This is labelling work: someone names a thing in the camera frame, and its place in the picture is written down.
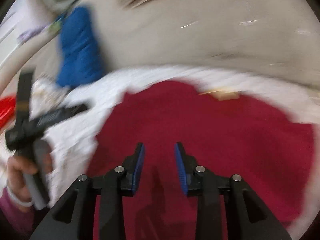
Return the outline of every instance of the blue object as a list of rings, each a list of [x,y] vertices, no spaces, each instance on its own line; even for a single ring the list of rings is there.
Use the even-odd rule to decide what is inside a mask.
[[[185,195],[188,195],[187,174],[182,161],[181,152],[177,143],[174,145],[174,156],[176,158],[181,189]]]
[[[103,76],[98,43],[93,35],[90,13],[77,7],[62,22],[60,33],[63,64],[57,78],[61,87],[72,89]]]
[[[142,167],[143,167],[143,162],[144,162],[144,155],[145,155],[145,148],[144,148],[144,144],[143,144],[141,147],[141,150],[139,152],[137,165],[136,165],[136,167],[134,169],[134,173],[133,173],[133,180],[132,180],[133,194],[135,194],[139,188],[140,177],[141,177],[141,172],[142,172]]]

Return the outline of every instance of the human hand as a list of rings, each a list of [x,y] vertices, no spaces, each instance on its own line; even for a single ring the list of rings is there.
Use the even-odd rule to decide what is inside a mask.
[[[48,153],[43,156],[43,169],[45,173],[52,172],[52,159],[50,156],[51,148],[48,145]],[[8,159],[8,187],[15,196],[22,202],[30,202],[31,195],[25,184],[23,173],[34,175],[38,172],[37,166],[29,159],[23,156],[14,155]],[[23,207],[17,203],[17,206],[22,212],[29,212],[31,208]]]

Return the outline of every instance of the person's arm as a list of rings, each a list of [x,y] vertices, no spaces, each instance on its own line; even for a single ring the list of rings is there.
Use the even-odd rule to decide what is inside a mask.
[[[46,172],[51,172],[52,161],[49,154],[44,158],[44,164]],[[28,239],[47,212],[36,212],[27,204],[31,197],[22,174],[35,174],[37,168],[28,159],[14,156],[8,160],[7,171],[8,186],[0,198],[1,236],[6,232],[10,236],[8,239]]]

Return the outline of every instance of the blue cloth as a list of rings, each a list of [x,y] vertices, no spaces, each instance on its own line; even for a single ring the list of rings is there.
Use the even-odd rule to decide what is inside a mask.
[[[75,88],[103,76],[102,60],[87,8],[77,7],[63,20],[60,41],[63,64],[58,85]]]

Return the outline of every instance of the blue gripper pad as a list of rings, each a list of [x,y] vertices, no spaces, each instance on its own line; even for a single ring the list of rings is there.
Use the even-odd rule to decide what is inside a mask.
[[[185,164],[183,163],[183,160],[182,160],[181,150],[184,151],[182,144],[176,143],[174,145],[174,156],[176,158],[179,181],[180,181],[180,185],[183,193],[187,195],[188,194],[187,174],[186,174]]]
[[[137,147],[138,150],[138,159],[137,163],[134,169],[134,173],[132,176],[132,193],[135,194],[136,191],[139,188],[139,183],[140,183],[140,177],[141,177],[141,171],[143,167],[143,162],[144,162],[144,156],[145,156],[145,147],[144,144],[141,145],[141,147]]]

